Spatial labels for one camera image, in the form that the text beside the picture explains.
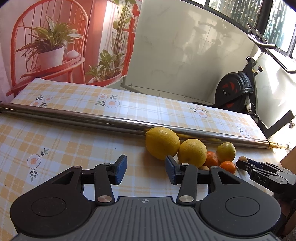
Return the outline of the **printed red room backdrop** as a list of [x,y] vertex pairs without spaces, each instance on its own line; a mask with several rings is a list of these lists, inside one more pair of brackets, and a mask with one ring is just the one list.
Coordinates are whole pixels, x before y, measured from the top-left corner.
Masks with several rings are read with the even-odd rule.
[[110,86],[128,73],[142,1],[1,1],[1,100],[36,78]]

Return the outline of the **orange tangerine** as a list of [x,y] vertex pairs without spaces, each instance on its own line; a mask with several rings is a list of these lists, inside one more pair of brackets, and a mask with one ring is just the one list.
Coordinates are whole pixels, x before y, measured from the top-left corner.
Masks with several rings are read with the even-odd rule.
[[217,158],[217,155],[215,152],[212,152],[212,151],[207,152],[207,158],[206,158],[206,162],[204,163],[204,165],[209,168],[211,166],[219,166],[219,161],[218,161],[218,158]]
[[230,172],[231,174],[235,174],[236,172],[236,166],[233,162],[231,161],[225,161],[225,162],[222,162],[220,164],[220,168]]

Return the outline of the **round yellow lemon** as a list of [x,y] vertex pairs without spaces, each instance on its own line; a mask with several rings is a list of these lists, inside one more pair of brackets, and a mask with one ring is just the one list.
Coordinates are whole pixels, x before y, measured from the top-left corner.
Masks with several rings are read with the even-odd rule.
[[185,140],[178,150],[179,163],[189,163],[200,168],[207,159],[207,148],[198,139],[190,138]]

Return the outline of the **black exercise bike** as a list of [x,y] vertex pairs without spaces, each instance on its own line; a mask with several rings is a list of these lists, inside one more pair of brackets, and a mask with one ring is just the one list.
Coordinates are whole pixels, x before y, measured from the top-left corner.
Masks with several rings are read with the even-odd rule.
[[295,120],[295,115],[291,110],[269,128],[261,120],[257,113],[255,77],[262,72],[264,68],[259,65],[257,70],[254,70],[257,61],[251,56],[248,56],[246,61],[247,64],[243,70],[230,72],[219,81],[215,91],[214,104],[208,105],[196,101],[192,103],[233,113],[247,114],[253,119],[267,139],[286,125],[288,125],[289,128],[293,128],[295,126],[295,122],[293,121]]

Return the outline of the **brown kiwi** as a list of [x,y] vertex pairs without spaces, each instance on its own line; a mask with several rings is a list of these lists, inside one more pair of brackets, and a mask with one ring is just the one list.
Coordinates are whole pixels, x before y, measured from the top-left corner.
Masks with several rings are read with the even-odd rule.
[[248,162],[247,158],[245,156],[241,156],[238,158],[239,161]]
[[207,166],[201,166],[201,167],[199,168],[199,170],[209,171],[210,169],[209,169],[209,167],[207,167]]

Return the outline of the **large yellow lemon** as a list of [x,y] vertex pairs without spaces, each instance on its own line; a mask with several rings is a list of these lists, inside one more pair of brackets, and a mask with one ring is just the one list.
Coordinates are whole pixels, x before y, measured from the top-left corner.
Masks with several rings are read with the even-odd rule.
[[165,161],[167,156],[175,156],[180,147],[180,139],[169,128],[154,127],[145,134],[147,151],[159,160]]

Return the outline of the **long steel pole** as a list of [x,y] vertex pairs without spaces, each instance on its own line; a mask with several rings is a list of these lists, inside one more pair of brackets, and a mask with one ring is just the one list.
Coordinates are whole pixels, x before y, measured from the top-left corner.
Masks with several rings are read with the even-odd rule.
[[279,144],[268,140],[255,138],[245,138],[224,133],[214,133],[198,130],[196,128],[182,128],[179,126],[168,126],[158,123],[148,123],[146,121],[128,120],[125,118],[114,118],[74,111],[40,108],[29,105],[1,102],[1,112],[35,118],[44,121],[53,121],[67,125],[81,126],[84,128],[95,128],[106,131],[117,131],[121,133],[131,133],[134,135],[145,135],[151,128],[169,128],[175,132],[181,140],[197,138],[209,144],[222,144],[231,142],[235,146],[261,149],[289,149],[288,144]]

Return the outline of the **orange plaid floral tablecloth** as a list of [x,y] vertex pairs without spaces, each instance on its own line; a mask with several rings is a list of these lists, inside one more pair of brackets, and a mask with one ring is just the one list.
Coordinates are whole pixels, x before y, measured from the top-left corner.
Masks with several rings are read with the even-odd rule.
[[[13,103],[264,139],[246,114],[92,85],[37,78]],[[120,155],[128,166],[115,196],[177,197],[179,187],[147,152],[144,136],[1,114],[1,240],[16,235],[10,208],[19,196],[72,166],[93,169]]]

